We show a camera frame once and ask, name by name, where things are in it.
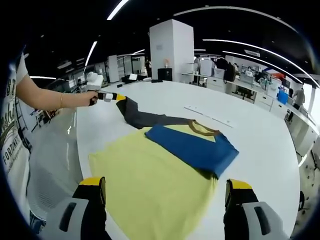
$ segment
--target black ceiling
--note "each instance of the black ceiling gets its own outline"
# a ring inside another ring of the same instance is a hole
[[[129,0],[110,21],[107,17],[120,0],[50,1],[39,5],[25,3],[23,23],[29,26],[26,65],[30,75],[61,77],[65,69],[57,66],[64,60],[76,65],[87,58],[98,41],[89,64],[103,62],[110,55],[130,54],[146,49],[149,55],[149,28],[168,19],[176,19],[194,28],[194,47],[206,53],[230,51],[245,54],[257,49],[202,39],[244,42],[276,52],[298,64],[310,74],[319,74],[320,34],[317,29],[317,6],[308,1],[294,4],[268,1],[230,0]],[[240,10],[210,9],[173,17],[175,13],[205,6],[234,6],[257,10],[278,17],[289,27],[268,17]],[[284,60],[259,51],[261,59],[292,73],[302,73]]]

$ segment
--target ceiling light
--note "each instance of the ceiling light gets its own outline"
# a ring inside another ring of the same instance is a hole
[[[273,19],[283,25],[286,25],[288,28],[292,29],[293,31],[295,31],[296,33],[298,33],[297,30],[295,30],[294,27],[290,26],[288,23],[284,22],[283,20],[281,20],[280,17],[274,17],[272,15],[266,14],[262,11],[257,11],[257,10],[253,10],[250,8],[245,8],[245,7],[238,7],[238,6],[209,6],[209,7],[200,7],[200,8],[194,8],[194,9],[190,9],[190,10],[186,10],[186,11],[182,11],[182,12],[178,12],[173,14],[174,17],[182,15],[182,14],[187,14],[187,13],[192,13],[192,12],[197,12],[197,11],[203,11],[203,10],[214,10],[214,9],[227,9],[227,10],[240,10],[240,11],[245,11],[245,12],[250,12],[250,13],[254,13],[254,14],[259,14],[262,16],[265,16],[267,18]]]
[[[93,42],[92,47],[91,47],[90,52],[89,52],[89,55],[88,55],[88,57],[86,58],[85,66],[87,66],[87,65],[88,65],[89,58],[90,58],[90,56],[91,56],[91,54],[92,54],[92,52],[93,52],[93,50],[94,50],[94,48],[95,48],[96,44],[97,44],[97,41]]]
[[[141,53],[141,52],[143,52],[143,51],[144,51],[144,49],[139,50],[139,51],[136,51],[136,52],[132,53],[132,55],[135,55],[135,54]]]
[[[115,9],[110,13],[108,16],[107,20],[112,20],[114,16],[120,11],[120,9],[127,3],[129,0],[122,0],[116,7]]]
[[[248,56],[248,55],[244,55],[244,54],[240,54],[240,53],[236,53],[236,52],[232,52],[232,51],[222,51],[222,52],[224,52],[224,53],[226,53],[226,54],[234,54],[234,55],[243,56],[243,57],[246,57],[246,58],[254,59],[254,60],[263,62],[263,63],[265,63],[265,64],[271,65],[271,66],[279,69],[280,71],[286,73],[286,74],[289,75],[290,77],[294,78],[294,79],[297,80],[299,83],[303,84],[302,81],[300,81],[297,77],[293,76],[291,73],[289,73],[289,72],[283,70],[282,68],[280,68],[280,67],[278,67],[278,66],[276,66],[276,65],[273,65],[273,64],[271,64],[271,63],[269,63],[269,62],[267,62],[267,61],[263,61],[263,60],[261,60],[261,59],[259,59],[259,58],[255,58],[255,57],[253,57],[253,56]]]
[[[56,80],[56,77],[48,77],[48,76],[30,76],[32,79],[53,79]]]
[[[72,64],[71,61],[66,60],[66,61],[64,61],[61,65],[57,66],[57,69],[66,68],[66,67],[70,66],[71,64]]]
[[[203,41],[213,41],[213,42],[226,42],[226,43],[233,43],[233,44],[242,44],[242,45],[246,45],[252,48],[256,48],[256,49],[260,49],[260,50],[264,50],[270,54],[273,54],[279,58],[282,58],[283,60],[286,60],[288,63],[292,64],[293,66],[295,66],[297,69],[299,69],[300,71],[302,71],[304,74],[306,74],[317,86],[318,88],[320,88],[320,85],[317,83],[316,80],[313,79],[313,77],[307,73],[305,70],[303,70],[301,67],[299,67],[297,64],[295,64],[294,62],[290,61],[289,59],[285,58],[284,56],[281,56],[273,51],[270,51],[268,49],[259,47],[259,46],[255,46],[255,45],[251,45],[248,43],[244,43],[244,42],[239,42],[239,41],[231,41],[231,40],[221,40],[221,39],[203,39]]]
[[[259,52],[250,51],[250,50],[247,50],[247,49],[245,49],[244,51],[245,51],[246,54],[249,54],[249,55],[252,55],[252,56],[260,58],[260,53]]]
[[[71,71],[73,71],[73,70],[75,70],[74,68],[70,68],[70,69],[68,69],[67,71],[65,71],[65,73],[69,73],[69,72],[71,72]]]

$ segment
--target white table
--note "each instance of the white table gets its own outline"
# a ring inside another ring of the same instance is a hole
[[[223,217],[229,178],[249,183],[258,199],[278,213],[284,232],[291,235],[298,212],[300,177],[295,147],[283,120],[249,102],[190,84],[140,82],[121,88],[109,86],[104,90],[132,98],[140,111],[196,119],[209,128],[219,129],[239,150],[239,155],[221,175],[205,215],[187,239],[224,240]],[[186,105],[201,106],[219,119],[232,120],[235,127],[185,109]],[[114,101],[79,107],[77,146],[83,177],[91,176],[89,153],[133,131],[136,129],[126,124]],[[108,213],[106,230],[114,240],[127,239]]]

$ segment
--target white t-shirt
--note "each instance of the white t-shirt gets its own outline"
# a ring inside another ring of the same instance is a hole
[[[29,151],[24,147],[18,134],[16,115],[16,88],[28,73],[24,55],[18,67],[13,62],[9,66],[10,76],[1,106],[0,146],[2,164],[11,192],[22,215],[29,223],[29,206],[26,190],[29,176]]]
[[[254,76],[252,71],[250,71],[250,70],[246,70],[245,71],[245,75],[247,75],[248,77],[253,77]]]

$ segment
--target window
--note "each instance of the window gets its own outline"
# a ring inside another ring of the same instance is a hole
[[[303,104],[303,107],[308,111],[310,100],[311,100],[312,86],[309,84],[304,84],[303,89],[304,89],[304,96],[305,96],[305,102]]]
[[[317,123],[317,126],[320,127],[320,88],[316,88],[315,90],[313,107],[310,114]]]

